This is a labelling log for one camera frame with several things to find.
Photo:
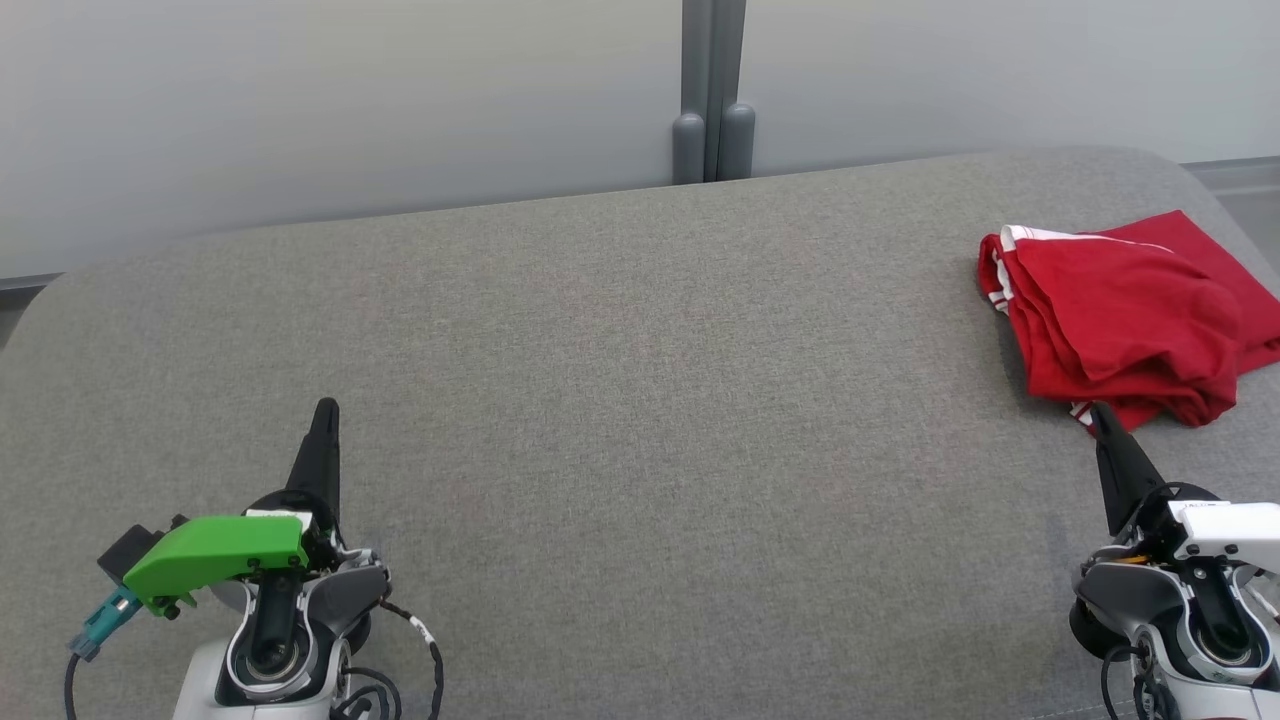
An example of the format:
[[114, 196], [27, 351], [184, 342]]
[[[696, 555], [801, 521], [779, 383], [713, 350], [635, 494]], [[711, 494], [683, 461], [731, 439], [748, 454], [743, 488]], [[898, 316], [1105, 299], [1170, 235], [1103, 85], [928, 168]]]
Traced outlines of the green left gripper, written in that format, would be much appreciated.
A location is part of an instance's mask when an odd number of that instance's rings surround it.
[[275, 571], [319, 574], [337, 566], [340, 534], [340, 407], [320, 398], [285, 489], [238, 515], [192, 518], [160, 534], [122, 578], [160, 616], [223, 582], [261, 582]]

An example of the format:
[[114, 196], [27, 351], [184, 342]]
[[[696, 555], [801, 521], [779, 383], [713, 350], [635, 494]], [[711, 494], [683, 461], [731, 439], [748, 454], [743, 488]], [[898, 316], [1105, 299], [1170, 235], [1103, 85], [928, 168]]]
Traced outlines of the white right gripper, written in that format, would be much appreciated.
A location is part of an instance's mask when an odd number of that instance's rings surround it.
[[1167, 483], [1105, 402], [1091, 407], [1108, 533], [1121, 556], [1155, 566], [1189, 561], [1279, 570], [1279, 506], [1234, 503], [1190, 483]]

